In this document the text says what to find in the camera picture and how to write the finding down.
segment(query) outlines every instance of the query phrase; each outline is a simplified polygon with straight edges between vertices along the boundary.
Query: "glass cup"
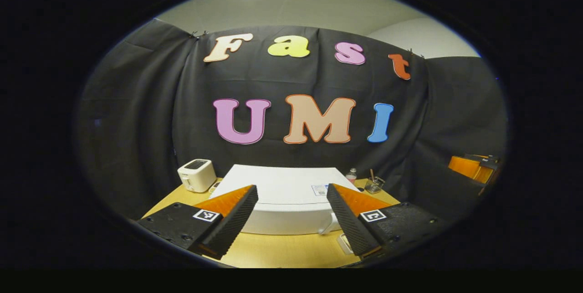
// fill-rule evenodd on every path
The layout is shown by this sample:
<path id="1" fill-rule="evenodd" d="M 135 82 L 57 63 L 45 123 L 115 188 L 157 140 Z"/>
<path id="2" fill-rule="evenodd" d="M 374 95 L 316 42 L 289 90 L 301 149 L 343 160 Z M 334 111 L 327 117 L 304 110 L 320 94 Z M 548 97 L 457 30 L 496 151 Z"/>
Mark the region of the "glass cup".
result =
<path id="1" fill-rule="evenodd" d="M 364 185 L 364 189 L 368 191 L 370 194 L 377 194 L 383 188 L 385 181 L 379 177 L 375 177 L 374 179 L 369 178 Z"/>

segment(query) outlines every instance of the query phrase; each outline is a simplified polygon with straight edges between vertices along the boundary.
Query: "table surface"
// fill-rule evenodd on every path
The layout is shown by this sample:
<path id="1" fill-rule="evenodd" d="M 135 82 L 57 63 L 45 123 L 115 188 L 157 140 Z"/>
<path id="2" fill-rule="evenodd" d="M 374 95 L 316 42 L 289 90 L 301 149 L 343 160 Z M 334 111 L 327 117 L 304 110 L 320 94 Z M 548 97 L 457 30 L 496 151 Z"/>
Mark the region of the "table surface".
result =
<path id="1" fill-rule="evenodd" d="M 367 179 L 358 179 L 356 187 L 364 187 Z M 385 191 L 377 194 L 364 194 L 375 197 L 389 204 L 399 204 Z M 205 201 L 210 196 L 208 191 L 194 193 L 180 185 L 172 193 L 158 202 L 144 217 L 161 210 L 175 202 L 193 206 Z M 354 254 L 345 254 L 337 239 L 342 230 L 331 231 L 326 235 L 317 233 L 308 235 L 260 235 L 239 233 L 233 245 L 221 260 L 211 260 L 238 268 L 337 268 L 359 262 Z"/>

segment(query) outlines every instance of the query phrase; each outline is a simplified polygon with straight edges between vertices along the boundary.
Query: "label sticker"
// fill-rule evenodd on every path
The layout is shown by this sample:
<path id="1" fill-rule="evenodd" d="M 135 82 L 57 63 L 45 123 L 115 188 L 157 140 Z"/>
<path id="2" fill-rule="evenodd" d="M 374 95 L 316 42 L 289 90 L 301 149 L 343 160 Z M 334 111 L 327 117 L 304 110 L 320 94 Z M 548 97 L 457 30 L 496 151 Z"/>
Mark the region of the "label sticker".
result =
<path id="1" fill-rule="evenodd" d="M 200 220 L 204 220 L 204 221 L 208 221 L 208 222 L 213 222 L 213 220 L 215 220 L 216 217 L 218 217 L 218 216 L 219 216 L 219 214 L 217 212 L 212 212 L 212 211 L 200 209 L 200 211 L 196 212 L 196 214 L 194 216 L 192 216 L 192 218 L 196 218 L 196 219 L 200 219 Z"/>
<path id="2" fill-rule="evenodd" d="M 326 196 L 327 185 L 312 185 L 314 195 L 316 196 Z"/>
<path id="3" fill-rule="evenodd" d="M 377 221 L 377 220 L 381 220 L 381 219 L 387 218 L 387 216 L 385 216 L 385 214 L 383 214 L 379 210 L 372 210 L 372 211 L 362 212 L 360 215 L 363 216 L 364 220 L 366 220 L 367 222 L 373 222 L 373 221 Z"/>

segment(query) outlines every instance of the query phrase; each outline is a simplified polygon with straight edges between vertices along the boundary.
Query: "peach letter m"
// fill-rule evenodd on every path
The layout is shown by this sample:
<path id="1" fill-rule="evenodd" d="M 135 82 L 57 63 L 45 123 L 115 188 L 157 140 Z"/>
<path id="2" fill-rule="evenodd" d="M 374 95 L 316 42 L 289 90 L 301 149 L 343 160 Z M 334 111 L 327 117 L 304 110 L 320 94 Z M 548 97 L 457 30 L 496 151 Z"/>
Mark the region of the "peach letter m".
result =
<path id="1" fill-rule="evenodd" d="M 291 105 L 290 133 L 283 138 L 288 144 L 303 144 L 308 141 L 304 135 L 304 126 L 308 129 L 314 142 L 322 139 L 329 129 L 324 141 L 341 144 L 350 141 L 348 125 L 350 112 L 356 102 L 349 98 L 336 98 L 322 115 L 312 96 L 292 94 L 287 96 L 286 103 Z"/>

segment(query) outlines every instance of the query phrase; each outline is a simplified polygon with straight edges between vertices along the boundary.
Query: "small bottle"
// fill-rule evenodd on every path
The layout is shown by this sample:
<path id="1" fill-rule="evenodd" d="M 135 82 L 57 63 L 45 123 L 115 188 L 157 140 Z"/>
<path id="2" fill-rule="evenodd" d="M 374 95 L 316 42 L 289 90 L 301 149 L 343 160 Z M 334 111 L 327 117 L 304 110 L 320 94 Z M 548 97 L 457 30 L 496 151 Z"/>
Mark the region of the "small bottle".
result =
<path id="1" fill-rule="evenodd" d="M 354 181 L 356 180 L 356 168 L 350 169 L 350 172 L 346 174 L 346 179 L 354 184 Z"/>

